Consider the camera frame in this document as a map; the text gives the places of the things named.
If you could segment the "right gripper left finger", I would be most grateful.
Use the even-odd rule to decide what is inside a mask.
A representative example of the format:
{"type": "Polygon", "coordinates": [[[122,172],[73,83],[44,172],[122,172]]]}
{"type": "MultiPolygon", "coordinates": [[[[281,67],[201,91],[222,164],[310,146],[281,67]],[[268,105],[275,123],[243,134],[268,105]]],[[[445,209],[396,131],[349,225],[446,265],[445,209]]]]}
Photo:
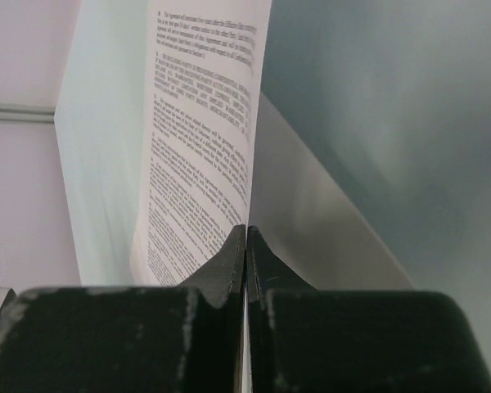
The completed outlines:
{"type": "Polygon", "coordinates": [[[246,229],[173,287],[21,293],[0,318],[0,392],[237,392],[246,229]]]}

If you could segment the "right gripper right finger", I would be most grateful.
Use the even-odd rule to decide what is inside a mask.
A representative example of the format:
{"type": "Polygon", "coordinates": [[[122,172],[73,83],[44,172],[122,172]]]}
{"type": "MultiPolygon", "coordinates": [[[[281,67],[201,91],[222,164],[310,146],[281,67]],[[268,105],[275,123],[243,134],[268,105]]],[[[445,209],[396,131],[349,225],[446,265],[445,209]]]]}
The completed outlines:
{"type": "Polygon", "coordinates": [[[255,392],[491,392],[462,309],[434,291],[321,291],[249,227],[255,392]]]}

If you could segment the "dense text paper sheet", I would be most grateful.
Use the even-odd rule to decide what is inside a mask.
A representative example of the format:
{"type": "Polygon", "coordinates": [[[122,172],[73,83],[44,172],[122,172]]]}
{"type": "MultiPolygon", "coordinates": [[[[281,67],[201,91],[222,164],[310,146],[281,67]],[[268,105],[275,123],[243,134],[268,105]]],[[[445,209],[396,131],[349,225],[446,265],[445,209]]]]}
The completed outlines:
{"type": "Polygon", "coordinates": [[[250,212],[269,1],[151,1],[130,266],[174,286],[250,212]]]}

